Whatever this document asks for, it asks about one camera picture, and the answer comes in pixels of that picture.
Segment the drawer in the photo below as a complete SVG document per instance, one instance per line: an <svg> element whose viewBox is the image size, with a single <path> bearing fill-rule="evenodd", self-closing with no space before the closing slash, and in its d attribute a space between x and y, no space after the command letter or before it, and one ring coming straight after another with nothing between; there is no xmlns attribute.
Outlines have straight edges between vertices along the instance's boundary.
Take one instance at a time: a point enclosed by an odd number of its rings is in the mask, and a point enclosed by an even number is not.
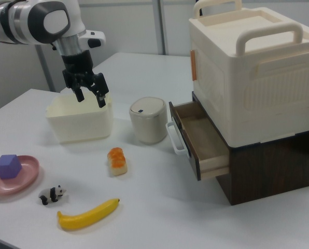
<svg viewBox="0 0 309 249"><path fill-rule="evenodd" d="M228 174L230 150L199 103L169 104L172 122L167 124L168 134L177 154L187 154L197 179ZM176 150L169 129L172 125L184 143L184 150Z"/></svg>

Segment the panda figurine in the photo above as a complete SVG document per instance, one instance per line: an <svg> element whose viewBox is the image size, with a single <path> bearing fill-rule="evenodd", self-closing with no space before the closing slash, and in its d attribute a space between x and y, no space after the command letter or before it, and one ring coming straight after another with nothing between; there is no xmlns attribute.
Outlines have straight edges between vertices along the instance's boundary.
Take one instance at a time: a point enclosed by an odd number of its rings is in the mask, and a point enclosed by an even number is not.
<svg viewBox="0 0 309 249"><path fill-rule="evenodd" d="M66 192L66 189L63 189L59 185L58 187L47 188L47 189L42 190L39 193L38 197L41 199L41 202L43 203L43 205L47 205L48 199L51 199L52 202L57 202L58 201L57 197L61 197L65 192Z"/></svg>

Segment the wooden box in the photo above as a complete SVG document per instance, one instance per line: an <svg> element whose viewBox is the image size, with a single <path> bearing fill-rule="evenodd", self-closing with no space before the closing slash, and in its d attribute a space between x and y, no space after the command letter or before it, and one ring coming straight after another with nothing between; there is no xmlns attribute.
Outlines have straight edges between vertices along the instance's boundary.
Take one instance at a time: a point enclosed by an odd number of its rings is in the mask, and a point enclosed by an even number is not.
<svg viewBox="0 0 309 249"><path fill-rule="evenodd" d="M232 148L194 94L192 99L178 106L170 102L172 119L197 179L216 177L231 205L309 186L309 131Z"/></svg>

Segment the yellow banana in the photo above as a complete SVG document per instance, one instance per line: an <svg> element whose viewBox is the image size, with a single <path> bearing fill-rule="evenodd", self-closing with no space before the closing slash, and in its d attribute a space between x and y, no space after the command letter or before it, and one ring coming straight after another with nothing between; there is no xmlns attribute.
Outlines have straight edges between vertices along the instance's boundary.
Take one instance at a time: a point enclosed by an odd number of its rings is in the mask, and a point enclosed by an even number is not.
<svg viewBox="0 0 309 249"><path fill-rule="evenodd" d="M113 212L119 205L119 201L119 199L108 200L92 210L75 216L63 215L60 211L58 211L57 215L59 218L59 224L66 230L87 227Z"/></svg>

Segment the white table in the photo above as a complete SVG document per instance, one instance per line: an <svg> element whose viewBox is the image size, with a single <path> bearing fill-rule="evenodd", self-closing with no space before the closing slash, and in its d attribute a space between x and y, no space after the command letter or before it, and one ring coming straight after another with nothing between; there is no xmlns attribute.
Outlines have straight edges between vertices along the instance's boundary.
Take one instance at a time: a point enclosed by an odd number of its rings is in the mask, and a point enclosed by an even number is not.
<svg viewBox="0 0 309 249"><path fill-rule="evenodd" d="M40 248L309 248L309 187L230 206L215 179L197 182L186 157L166 137L138 142L128 108L143 96L191 101L189 58L119 53L96 68L110 88L115 122L104 140L60 145L45 119L58 93L30 90L0 109L0 155L32 155L41 165L25 191L0 197L0 241ZM127 174L109 175L106 155L122 147ZM43 206L44 188L66 195ZM56 213L79 214L120 198L117 210L82 230L66 232Z"/></svg>

